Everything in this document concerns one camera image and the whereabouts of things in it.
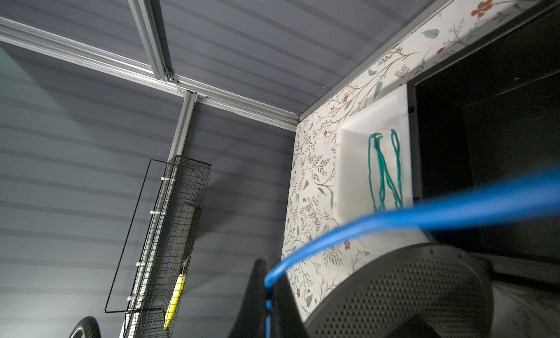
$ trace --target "gray wall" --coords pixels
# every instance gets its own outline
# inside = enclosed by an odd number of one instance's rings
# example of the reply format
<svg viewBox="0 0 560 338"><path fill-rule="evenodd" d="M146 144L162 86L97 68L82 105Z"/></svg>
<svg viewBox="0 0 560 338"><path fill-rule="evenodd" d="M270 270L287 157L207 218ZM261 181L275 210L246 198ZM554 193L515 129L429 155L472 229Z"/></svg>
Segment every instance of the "gray wall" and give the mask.
<svg viewBox="0 0 560 338"><path fill-rule="evenodd" d="M118 336L106 295L181 103L0 43L1 337L65 336L86 315ZM197 105L185 152L213 168L175 336L225 336L253 261L280 254L292 146L293 133ZM109 309L125 307L162 169L148 174Z"/></svg>
<svg viewBox="0 0 560 338"><path fill-rule="evenodd" d="M175 337L226 337L255 260L280 257L293 141L293 132L195 108L184 154L212 171Z"/></svg>

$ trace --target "wire basket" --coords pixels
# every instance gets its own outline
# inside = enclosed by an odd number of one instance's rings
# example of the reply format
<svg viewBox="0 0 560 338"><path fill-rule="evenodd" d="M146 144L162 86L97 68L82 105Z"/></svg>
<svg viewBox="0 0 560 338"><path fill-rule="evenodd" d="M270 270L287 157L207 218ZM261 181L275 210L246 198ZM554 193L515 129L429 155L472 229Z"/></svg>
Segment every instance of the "wire basket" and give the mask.
<svg viewBox="0 0 560 338"><path fill-rule="evenodd" d="M136 264L123 337L172 335L210 167L179 155L168 162Z"/></svg>

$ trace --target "green rope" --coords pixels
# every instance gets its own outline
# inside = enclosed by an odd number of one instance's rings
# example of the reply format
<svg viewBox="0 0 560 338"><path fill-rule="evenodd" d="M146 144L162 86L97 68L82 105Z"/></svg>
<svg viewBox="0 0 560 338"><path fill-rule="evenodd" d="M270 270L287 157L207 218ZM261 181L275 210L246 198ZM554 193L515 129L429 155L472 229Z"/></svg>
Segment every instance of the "green rope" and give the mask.
<svg viewBox="0 0 560 338"><path fill-rule="evenodd" d="M387 163L385 162L385 157L383 156L381 147L379 146L383 135L379 132L375 134L371 134L368 141L367 146L367 167L368 167L368 179L370 182L370 194L371 200L374 203L374 212L384 211L385 210L385 180L387 180L387 185L391 192L393 192L393 197L395 198L395 208L400 209L403 207L403 188L402 183L400 180L400 142L399 137L396 134L394 129L391 129L391 144L393 145L393 150L395 151L396 156L396 170L397 170L397 184L398 184L398 191L393 183L393 179L391 175L389 175L389 171L387 170ZM374 188L371 183L371 139L374 139L374 148L377 152L377 161L379 163L379 207L375 202L374 197Z"/></svg>

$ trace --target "yellow tool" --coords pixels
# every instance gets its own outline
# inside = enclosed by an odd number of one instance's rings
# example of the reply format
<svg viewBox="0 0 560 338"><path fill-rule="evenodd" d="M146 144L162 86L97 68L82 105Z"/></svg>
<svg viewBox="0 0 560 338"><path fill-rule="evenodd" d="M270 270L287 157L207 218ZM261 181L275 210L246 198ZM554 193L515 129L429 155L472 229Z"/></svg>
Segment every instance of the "yellow tool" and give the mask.
<svg viewBox="0 0 560 338"><path fill-rule="evenodd" d="M167 311L165 312L165 324L164 324L164 329L165 330L167 329L167 327L169 326L169 323L173 319L173 315L175 314L175 310L177 309L177 302L179 301L179 298L181 297L181 292L183 291L183 286L185 286L186 274L184 272L185 272L185 266L186 266L187 262L189 261L189 259L190 259L190 255L185 261L183 261L183 269L177 277L177 282L175 283L175 288L173 289L172 299L169 301Z"/></svg>

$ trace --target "metal frame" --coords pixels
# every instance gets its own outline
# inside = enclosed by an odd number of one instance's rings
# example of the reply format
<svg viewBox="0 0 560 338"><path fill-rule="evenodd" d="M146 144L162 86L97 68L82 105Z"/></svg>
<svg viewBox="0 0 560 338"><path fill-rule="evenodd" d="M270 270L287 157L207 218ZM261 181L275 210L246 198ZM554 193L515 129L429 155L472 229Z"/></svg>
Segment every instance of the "metal frame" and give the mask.
<svg viewBox="0 0 560 338"><path fill-rule="evenodd" d="M198 94L190 91L185 91L183 97L183 108L178 118L177 128L175 129L175 136L171 144L169 152L170 162L176 155L183 154L183 147L185 147L186 133L189 131L190 118L193 116L194 105L197 103Z"/></svg>
<svg viewBox="0 0 560 338"><path fill-rule="evenodd" d="M560 286L560 264L485 253L470 253L490 262L495 274Z"/></svg>
<svg viewBox="0 0 560 338"><path fill-rule="evenodd" d="M197 92L199 95L198 102L201 104L221 108L222 110L292 132L296 131L296 127L300 122L298 115L295 113L270 106L269 104L263 104L262 102L184 76L177 76L177 78L179 89Z"/></svg>
<svg viewBox="0 0 560 338"><path fill-rule="evenodd" d="M234 112L238 115L292 132L296 131L296 126L299 122L298 115L295 113L270 106L269 104L263 104L262 102L248 99L247 97L187 77L174 76L178 80L177 84L155 79L151 67L143 62L113 54L112 52L4 17L0 17L0 41L177 96L184 96L186 90L197 92L199 95L198 102L202 104Z"/></svg>
<svg viewBox="0 0 560 338"><path fill-rule="evenodd" d="M150 0L128 0L128 4L132 16L134 16L138 33L140 33L142 44L144 44L148 61L152 66L154 77L165 82L173 81L173 77L165 65L164 52Z"/></svg>
<svg viewBox="0 0 560 338"><path fill-rule="evenodd" d="M356 77L365 72L370 68L380 57L387 53L394 45L407 37L410 33L414 32L418 28L424 25L431 16L442 11L446 6L451 4L454 0L436 0L430 5L426 10L420 13L414 20L412 20L408 25L401 29L395 36L382 47L377 49L370 57L368 57L364 62L362 62L358 67L356 67L349 75L345 76L337 85L335 85L331 90L329 90L325 95L323 95L319 100L317 100L311 107L309 107L301 116L300 121L304 120L305 117L312 114L314 110L319 108L325 101L331 98L333 95L338 93L342 88L344 88L348 83L352 82Z"/></svg>
<svg viewBox="0 0 560 338"><path fill-rule="evenodd" d="M150 160L148 162L148 168L146 168L146 173L144 174L144 180L142 180L142 187L140 187L140 193L138 194L138 199L136 200L136 206L134 207L134 212L132 213L132 218L130 220L130 225L128 226L128 231L127 231L127 236L124 238L124 244L122 246L122 251L120 252L120 257L119 257L119 262L116 264L116 270L115 270L115 275L113 276L113 282L111 283L111 288L108 290L108 295L107 295L107 301L105 302L105 310L104 312L106 314L114 314L114 313L118 313L118 312L126 312L127 310L107 310L107 307L109 306L109 300L111 299L111 294L113 293L113 287L115 287L115 281L116 281L116 276L119 272L119 268L120 268L120 263L123 260L123 255L124 255L124 250L126 249L127 243L128 243L128 237L130 236L130 230L132 230L132 224L134 223L134 218L136 217L136 212L138 211L138 204L140 203L140 197L142 196L142 192L144 191L144 185L146 184L146 178L148 177L148 172L150 171L150 166L152 165L152 162L160 162L160 163L167 163L164 160Z"/></svg>
<svg viewBox="0 0 560 338"><path fill-rule="evenodd" d="M160 241L161 232L164 225L167 207L171 201L173 186L175 184L175 177L177 175L178 167L172 162L167 164L165 174L161 181L160 191L156 199L154 209L150 212L150 226L146 233L146 240L142 248L142 255L140 261L136 263L138 267L136 276L134 277L134 286L128 297L128 309L124 317L125 332L127 338L134 338L136 326L140 319L140 311L137 309L142 308L144 302L144 295L146 294L146 287L150 280L150 273L155 263L156 251L158 250L158 243Z"/></svg>
<svg viewBox="0 0 560 338"><path fill-rule="evenodd" d="M0 17L0 41L182 96L175 84L153 77L149 65Z"/></svg>

